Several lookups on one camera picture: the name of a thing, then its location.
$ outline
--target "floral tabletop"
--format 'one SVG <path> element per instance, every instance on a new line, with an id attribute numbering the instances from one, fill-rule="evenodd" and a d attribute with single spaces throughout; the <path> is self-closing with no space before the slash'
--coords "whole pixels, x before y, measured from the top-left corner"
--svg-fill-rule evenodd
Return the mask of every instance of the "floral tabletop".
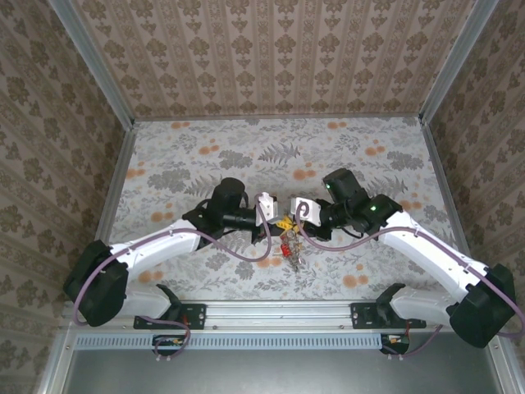
<path id="1" fill-rule="evenodd" d="M 454 243 L 447 212 L 419 122 L 406 118 L 261 119 L 158 121 L 135 124 L 137 140 L 121 194 L 111 243 L 160 230 L 209 197 L 223 177 L 246 185 L 253 197 L 276 195 L 330 200 L 321 179 L 340 167 L 352 170 L 370 195 L 395 199 L 430 231 Z M 254 257 L 250 234 L 221 239 Z M 327 245 L 352 242 L 335 231 Z M 304 243 L 305 264 L 295 273 L 274 252 L 246 263 L 207 247 L 142 273 L 142 283 L 168 285 L 186 300 L 352 300 L 374 299 L 391 283 L 435 288 L 415 263 L 379 242 L 341 253 Z"/>

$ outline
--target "patterned wall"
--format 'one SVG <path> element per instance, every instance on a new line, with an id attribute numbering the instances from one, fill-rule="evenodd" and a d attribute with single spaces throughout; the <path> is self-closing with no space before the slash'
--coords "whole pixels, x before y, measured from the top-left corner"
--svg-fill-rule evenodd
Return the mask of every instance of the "patterned wall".
<path id="1" fill-rule="evenodd" d="M 123 131 L 45 1 L 0 2 L 0 392 L 31 392 Z"/>
<path id="2" fill-rule="evenodd" d="M 75 0 L 135 116 L 418 112 L 475 0 Z"/>
<path id="3" fill-rule="evenodd" d="M 473 256 L 512 268 L 524 306 L 523 0 L 500 1 L 431 129 Z"/>

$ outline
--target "gray panel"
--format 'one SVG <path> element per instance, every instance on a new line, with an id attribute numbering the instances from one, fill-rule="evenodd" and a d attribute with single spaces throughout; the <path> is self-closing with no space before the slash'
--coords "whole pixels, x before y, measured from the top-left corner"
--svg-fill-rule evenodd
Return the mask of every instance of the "gray panel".
<path id="1" fill-rule="evenodd" d="M 417 336 L 421 341 L 424 336 Z M 66 393 L 501 393 L 488 350 L 439 335 L 411 359 L 378 350 L 77 351 Z"/>

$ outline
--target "floral wallpaper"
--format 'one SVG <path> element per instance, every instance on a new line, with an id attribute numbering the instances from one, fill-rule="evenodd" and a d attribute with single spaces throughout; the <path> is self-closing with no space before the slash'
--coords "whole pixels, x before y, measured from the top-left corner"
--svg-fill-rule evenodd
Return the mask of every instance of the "floral wallpaper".
<path id="1" fill-rule="evenodd" d="M 511 268 L 524 307 L 524 1 L 499 2 L 431 130 L 472 255 Z"/>
<path id="2" fill-rule="evenodd" d="M 52 8 L 0 2 L 0 392 L 32 392 L 123 130 Z"/>
<path id="3" fill-rule="evenodd" d="M 298 195 L 330 199 L 321 179 L 339 167 L 351 169 L 371 195 L 389 195 L 422 225 L 454 243 L 415 117 L 145 121 L 135 128 L 135 152 L 112 243 L 166 227 L 209 197 L 226 176 L 242 180 L 251 199 L 260 191 L 275 195 L 281 209 Z M 250 245 L 246 232 L 221 240 L 249 257 L 266 249 L 265 242 Z M 274 241 L 274 252 L 258 263 L 207 247 L 169 259 L 138 280 L 164 283 L 186 300 L 373 299 L 393 282 L 436 286 L 415 263 L 377 242 L 338 254 L 306 244 L 305 264 L 295 273 L 278 253 L 278 238 Z M 335 231 L 331 245 L 351 241 Z"/>
<path id="4" fill-rule="evenodd" d="M 135 117 L 416 113 L 475 0 L 75 0 Z"/>

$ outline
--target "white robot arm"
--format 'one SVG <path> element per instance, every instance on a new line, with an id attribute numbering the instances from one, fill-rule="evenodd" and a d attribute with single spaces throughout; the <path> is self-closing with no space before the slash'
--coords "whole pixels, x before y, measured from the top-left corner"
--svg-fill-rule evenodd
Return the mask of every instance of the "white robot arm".
<path id="1" fill-rule="evenodd" d="M 135 279 L 170 257 L 202 249 L 221 238 L 226 228 L 251 231 L 253 242 L 262 239 L 262 215 L 267 223 L 277 220 L 276 199 L 261 193 L 257 208 L 241 208 L 243 195 L 242 182 L 225 178 L 205 204 L 162 230 L 110 246 L 92 242 L 66 279 L 64 292 L 93 327 L 121 316 L 168 319 L 170 309 L 179 306 L 176 296 L 165 286 L 145 286 Z"/>
<path id="2" fill-rule="evenodd" d="M 306 221 L 304 235 L 325 241 L 331 229 L 346 226 L 370 236 L 379 232 L 379 241 L 409 257 L 445 288 L 444 291 L 424 291 L 403 284 L 392 285 L 377 299 L 377 308 L 381 309 L 386 326 L 389 316 L 416 318 L 451 326 L 466 342 L 484 347 L 514 315 L 512 308 L 479 279 L 484 277 L 514 301 L 514 280 L 506 267 L 497 264 L 489 268 L 459 253 L 422 228 L 387 196 L 370 199 L 349 170 L 336 170 L 323 178 L 323 182 L 334 204 L 321 199 L 292 199 L 291 211 Z"/>

